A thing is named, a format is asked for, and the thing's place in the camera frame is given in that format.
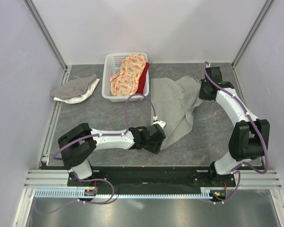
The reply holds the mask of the grey-green cloth napkin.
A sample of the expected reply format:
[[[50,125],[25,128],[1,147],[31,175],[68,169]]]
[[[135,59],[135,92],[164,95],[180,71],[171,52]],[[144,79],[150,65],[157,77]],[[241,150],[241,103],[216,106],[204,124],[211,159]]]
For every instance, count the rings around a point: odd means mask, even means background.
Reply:
[[[166,123],[161,150],[171,146],[191,132],[194,125],[193,111],[199,99],[201,84],[197,78],[186,75],[176,81],[169,78],[151,80],[151,101],[159,121]]]

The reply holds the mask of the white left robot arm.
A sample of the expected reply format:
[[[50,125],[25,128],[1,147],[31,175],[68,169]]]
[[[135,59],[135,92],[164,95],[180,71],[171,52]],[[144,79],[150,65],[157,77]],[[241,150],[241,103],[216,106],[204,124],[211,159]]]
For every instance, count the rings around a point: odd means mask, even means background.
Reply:
[[[84,186],[94,182],[92,167],[87,158],[93,151],[120,148],[124,150],[144,149],[158,154],[166,138],[163,121],[155,121],[149,127],[130,127],[125,131],[101,131],[81,123],[58,139],[63,165],[72,170]]]

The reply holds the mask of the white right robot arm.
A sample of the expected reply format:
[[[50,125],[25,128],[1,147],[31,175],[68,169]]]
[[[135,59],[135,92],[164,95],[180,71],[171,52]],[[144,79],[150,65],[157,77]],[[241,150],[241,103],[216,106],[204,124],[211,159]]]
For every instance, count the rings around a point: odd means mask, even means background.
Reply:
[[[212,162],[207,174],[208,183],[218,186],[224,176],[230,176],[238,168],[248,166],[259,174],[268,171],[256,169],[250,162],[264,157],[268,159],[270,124],[266,119],[259,119],[241,101],[234,86],[223,81],[219,67],[204,63],[204,79],[201,80],[199,99],[217,102],[226,112],[233,124],[233,131],[228,143],[228,152],[219,160]]]

